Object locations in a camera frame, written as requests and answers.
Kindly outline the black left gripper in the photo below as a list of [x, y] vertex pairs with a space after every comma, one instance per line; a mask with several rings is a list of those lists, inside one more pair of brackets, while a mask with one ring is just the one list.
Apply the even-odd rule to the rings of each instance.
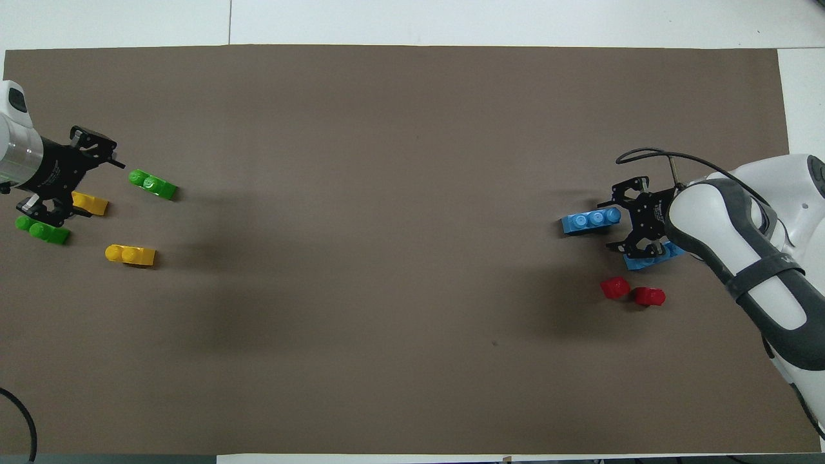
[[61, 228], [76, 215], [73, 191], [38, 193], [41, 189], [64, 188], [73, 182], [75, 173], [89, 159], [93, 167], [111, 164], [126, 169], [116, 159], [118, 143], [109, 136], [82, 126], [72, 126], [70, 144], [59, 144], [45, 137], [13, 138], [13, 188], [31, 191], [15, 208], [30, 219]]

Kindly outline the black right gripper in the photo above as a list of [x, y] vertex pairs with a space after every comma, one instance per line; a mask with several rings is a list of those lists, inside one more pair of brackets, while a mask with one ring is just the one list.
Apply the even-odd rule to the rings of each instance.
[[660, 238], [665, 235], [664, 222], [674, 199], [673, 190], [651, 193], [648, 176], [631, 177], [611, 188], [611, 197], [597, 208], [616, 206], [630, 214], [631, 232], [624, 240], [606, 244], [611, 252], [630, 259], [649, 259], [665, 255], [666, 247]]

